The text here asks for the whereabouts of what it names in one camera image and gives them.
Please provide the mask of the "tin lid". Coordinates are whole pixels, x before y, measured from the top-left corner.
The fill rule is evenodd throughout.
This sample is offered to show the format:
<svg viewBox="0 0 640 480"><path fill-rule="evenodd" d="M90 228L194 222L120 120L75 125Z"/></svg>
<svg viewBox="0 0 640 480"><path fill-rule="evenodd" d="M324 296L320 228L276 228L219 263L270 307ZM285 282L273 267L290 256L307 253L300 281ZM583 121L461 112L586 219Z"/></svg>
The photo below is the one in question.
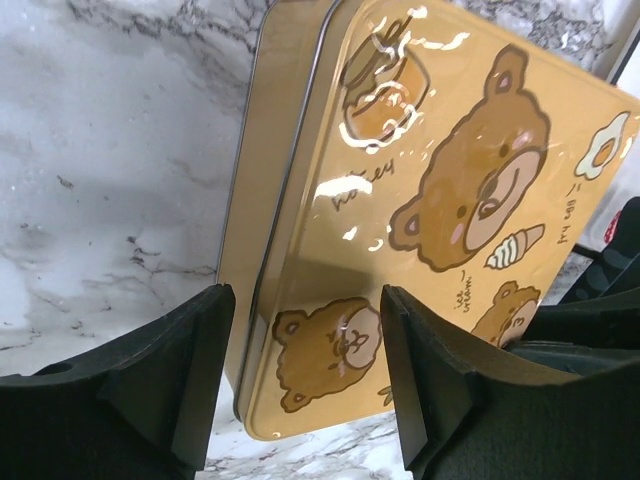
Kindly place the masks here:
<svg viewBox="0 0 640 480"><path fill-rule="evenodd" d="M569 254L535 256L553 54L446 1L330 2L233 385L260 441L391 409L385 285L502 346Z"/></svg>

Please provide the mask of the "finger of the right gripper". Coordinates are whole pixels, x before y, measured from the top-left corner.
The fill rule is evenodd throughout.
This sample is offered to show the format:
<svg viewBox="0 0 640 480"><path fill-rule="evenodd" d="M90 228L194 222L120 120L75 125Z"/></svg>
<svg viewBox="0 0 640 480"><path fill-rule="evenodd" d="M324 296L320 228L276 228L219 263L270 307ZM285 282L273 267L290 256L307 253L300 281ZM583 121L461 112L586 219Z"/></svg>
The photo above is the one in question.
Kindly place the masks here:
<svg viewBox="0 0 640 480"><path fill-rule="evenodd" d="M541 307L506 350L578 375L639 361L639 199L629 200L611 242L552 306Z"/></svg>

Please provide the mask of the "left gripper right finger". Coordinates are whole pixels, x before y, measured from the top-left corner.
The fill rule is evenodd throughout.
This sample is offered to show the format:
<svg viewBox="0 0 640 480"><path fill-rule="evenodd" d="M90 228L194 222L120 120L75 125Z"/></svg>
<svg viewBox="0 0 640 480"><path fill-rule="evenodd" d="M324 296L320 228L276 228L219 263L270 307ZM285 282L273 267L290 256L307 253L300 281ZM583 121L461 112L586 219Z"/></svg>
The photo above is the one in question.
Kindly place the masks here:
<svg viewBox="0 0 640 480"><path fill-rule="evenodd" d="M635 479L639 361L590 375L544 366L381 294L404 467L416 479Z"/></svg>

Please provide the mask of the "gold cookie tin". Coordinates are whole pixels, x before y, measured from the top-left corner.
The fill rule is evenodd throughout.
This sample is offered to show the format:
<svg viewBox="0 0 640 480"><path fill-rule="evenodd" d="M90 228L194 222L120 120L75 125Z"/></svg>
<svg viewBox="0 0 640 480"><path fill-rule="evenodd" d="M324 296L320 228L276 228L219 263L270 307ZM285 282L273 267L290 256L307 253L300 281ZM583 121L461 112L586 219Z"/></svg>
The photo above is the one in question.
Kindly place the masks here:
<svg viewBox="0 0 640 480"><path fill-rule="evenodd" d="M259 32L227 206L218 280L236 308L225 374L237 384L251 300L271 230L304 94L330 1L277 1Z"/></svg>

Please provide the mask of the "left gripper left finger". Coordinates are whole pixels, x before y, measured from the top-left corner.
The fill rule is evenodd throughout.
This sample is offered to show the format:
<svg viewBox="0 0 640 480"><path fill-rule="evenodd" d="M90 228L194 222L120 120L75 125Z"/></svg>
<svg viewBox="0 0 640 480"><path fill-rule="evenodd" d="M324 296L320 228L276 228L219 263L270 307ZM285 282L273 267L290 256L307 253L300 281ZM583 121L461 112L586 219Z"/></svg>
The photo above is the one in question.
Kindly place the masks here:
<svg viewBox="0 0 640 480"><path fill-rule="evenodd" d="M228 285L97 348L1 380L5 479L191 479L234 315Z"/></svg>

